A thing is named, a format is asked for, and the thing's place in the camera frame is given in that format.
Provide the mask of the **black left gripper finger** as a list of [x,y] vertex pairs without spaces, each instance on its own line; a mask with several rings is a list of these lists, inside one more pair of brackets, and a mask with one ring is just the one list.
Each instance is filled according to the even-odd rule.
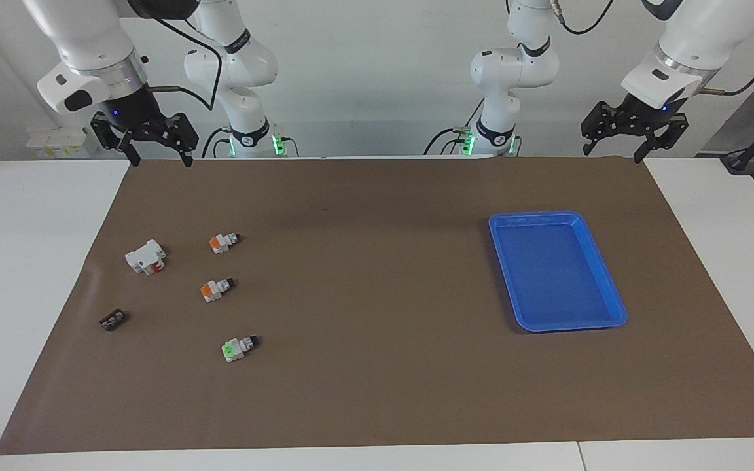
[[607,102],[598,102],[581,122],[581,136],[583,136],[583,155],[589,156],[596,144],[602,139],[619,134],[619,110],[611,107]]
[[653,130],[647,130],[645,142],[634,152],[634,163],[640,164],[650,152],[658,149],[670,150],[685,133],[689,126],[685,114],[676,114],[666,122],[666,128],[658,136]]

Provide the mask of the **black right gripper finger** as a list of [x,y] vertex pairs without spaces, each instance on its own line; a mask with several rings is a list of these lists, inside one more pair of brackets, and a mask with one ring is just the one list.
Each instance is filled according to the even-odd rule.
[[138,167],[141,156],[132,144],[134,136],[129,130],[123,131],[122,136],[117,136],[110,120],[104,113],[95,113],[92,117],[92,131],[105,150],[113,150],[125,155],[132,167]]
[[192,153],[197,149],[200,138],[185,113],[177,113],[162,120],[160,131],[162,146],[176,151],[186,169],[192,166]]

